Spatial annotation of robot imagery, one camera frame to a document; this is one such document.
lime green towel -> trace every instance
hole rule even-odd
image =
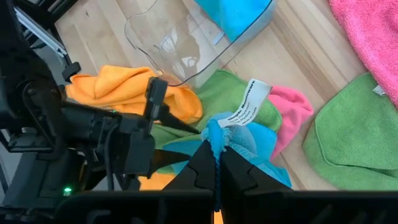
[[[303,144],[310,165],[347,190],[398,189],[398,112],[367,73],[315,118]]]
[[[202,131],[207,121],[213,115],[226,111],[235,112],[243,100],[243,94],[247,85],[247,82],[241,80],[235,74],[224,70],[217,70],[196,91],[202,103],[203,117],[198,122],[192,124],[192,126]],[[277,132],[282,124],[282,115],[269,100],[266,100],[262,104],[254,121]],[[200,134],[192,134],[186,131],[163,127],[158,124],[154,125],[151,134],[155,137],[157,149],[161,149],[163,145],[175,141],[200,139]]]

white label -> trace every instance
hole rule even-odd
[[[272,86],[259,80],[251,79],[243,95],[243,101],[238,110],[228,118],[218,120],[221,128],[231,125],[244,126],[254,120],[262,102],[268,97]]]
[[[376,86],[373,89],[373,92],[377,93],[379,96],[384,96],[386,94],[386,92],[383,90],[383,88],[381,88],[380,85]]]

wooden floor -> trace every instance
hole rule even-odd
[[[97,74],[102,65],[142,66],[124,35],[126,18],[148,0],[79,0],[57,28],[82,72]],[[228,68],[243,79],[302,91],[315,111],[366,69],[334,19],[328,0],[279,0],[273,22]],[[276,159],[285,166],[294,189],[335,189],[307,164],[301,145],[313,117]]]

blue object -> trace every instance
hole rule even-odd
[[[272,0],[195,0],[227,35],[236,40],[270,5]]]
[[[277,140],[276,133],[255,122],[251,122],[246,126],[230,126],[220,129],[216,120],[227,118],[231,114],[231,112],[225,112],[214,115],[210,119],[207,128],[203,130],[202,139],[209,139],[213,152],[217,154],[221,154],[223,149],[223,147],[220,149],[219,145],[230,146],[251,164],[257,166],[275,180],[291,187],[292,184],[287,171],[274,166],[270,162]],[[182,141],[167,144],[163,149],[193,155],[200,145],[201,141]],[[172,168],[176,174],[179,174],[187,163],[187,161],[179,162],[173,164]]]

plastic container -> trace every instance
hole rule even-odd
[[[125,26],[129,42],[169,85],[188,83],[197,88],[271,22],[276,0],[233,42],[194,0],[138,4],[140,12],[129,17]]]

